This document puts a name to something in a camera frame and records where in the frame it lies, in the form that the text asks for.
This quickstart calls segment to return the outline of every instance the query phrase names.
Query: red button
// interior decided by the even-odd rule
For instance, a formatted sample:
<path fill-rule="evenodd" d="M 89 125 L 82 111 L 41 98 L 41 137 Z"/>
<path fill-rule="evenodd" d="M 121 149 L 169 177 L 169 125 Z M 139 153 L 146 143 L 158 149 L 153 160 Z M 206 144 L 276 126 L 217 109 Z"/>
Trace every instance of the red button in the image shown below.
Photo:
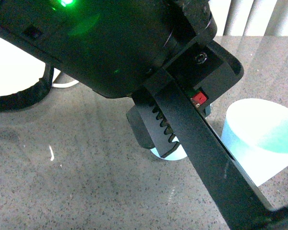
<path fill-rule="evenodd" d="M 196 104 L 204 104 L 204 102 L 207 101 L 207 97 L 202 92 L 198 92 L 196 95 L 192 97 L 192 100 Z"/>

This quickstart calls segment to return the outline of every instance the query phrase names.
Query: white cylinder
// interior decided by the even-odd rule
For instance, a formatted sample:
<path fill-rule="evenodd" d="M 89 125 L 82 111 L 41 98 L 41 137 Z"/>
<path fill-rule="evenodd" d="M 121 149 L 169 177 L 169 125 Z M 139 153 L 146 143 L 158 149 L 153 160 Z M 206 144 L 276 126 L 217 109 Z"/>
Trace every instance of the white cylinder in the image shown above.
<path fill-rule="evenodd" d="M 260 186 L 288 166 L 288 108 L 243 99 L 227 110 L 223 143 Z"/>

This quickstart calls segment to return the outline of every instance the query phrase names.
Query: green led light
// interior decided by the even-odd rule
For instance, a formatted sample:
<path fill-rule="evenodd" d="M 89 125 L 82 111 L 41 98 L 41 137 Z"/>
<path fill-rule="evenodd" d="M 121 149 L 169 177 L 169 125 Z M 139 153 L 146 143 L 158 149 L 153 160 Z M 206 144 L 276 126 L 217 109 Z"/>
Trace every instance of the green led light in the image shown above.
<path fill-rule="evenodd" d="M 60 3 L 62 6 L 66 7 L 67 5 L 72 4 L 73 0 L 60 0 Z"/>

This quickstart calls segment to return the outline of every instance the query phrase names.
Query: table surface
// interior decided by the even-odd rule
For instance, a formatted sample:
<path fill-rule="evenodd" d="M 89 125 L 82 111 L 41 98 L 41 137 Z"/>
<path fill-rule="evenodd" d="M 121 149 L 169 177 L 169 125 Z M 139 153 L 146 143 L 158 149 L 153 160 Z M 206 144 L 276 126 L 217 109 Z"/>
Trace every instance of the table surface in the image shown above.
<path fill-rule="evenodd" d="M 212 104 L 218 134 L 239 99 L 288 108 L 288 37 L 215 40 L 245 70 Z M 0 113 L 0 230 L 227 230 L 188 158 L 163 161 L 139 147 L 125 115 L 133 105 L 78 84 Z M 288 204 L 288 167 L 259 188 L 273 206 Z"/>

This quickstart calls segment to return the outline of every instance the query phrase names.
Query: black metal bracket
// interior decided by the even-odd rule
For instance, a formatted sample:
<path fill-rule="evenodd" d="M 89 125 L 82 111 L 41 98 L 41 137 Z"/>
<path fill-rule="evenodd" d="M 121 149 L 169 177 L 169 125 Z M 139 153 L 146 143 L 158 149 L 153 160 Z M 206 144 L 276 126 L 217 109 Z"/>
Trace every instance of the black metal bracket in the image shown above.
<path fill-rule="evenodd" d="M 201 66 L 208 72 L 190 71 L 193 68 L 191 57 L 196 52 L 193 55 L 190 52 L 191 57 L 188 57 L 184 56 L 188 54 L 186 50 L 166 66 L 167 69 L 162 68 L 149 78 L 143 88 L 132 96 L 139 114 L 145 120 L 145 112 L 141 113 L 141 108 L 151 108 L 153 99 L 232 230 L 288 230 L 288 207 L 272 208 L 206 122 L 203 114 L 205 106 L 196 108 L 190 100 L 186 90 L 190 86 L 200 86 L 213 101 L 234 85 L 243 73 L 240 63 L 227 51 L 215 43 L 207 48 L 215 55 L 208 56 L 208 59 L 213 59 L 212 63 Z M 189 62 L 182 62 L 180 58 L 189 58 Z"/>

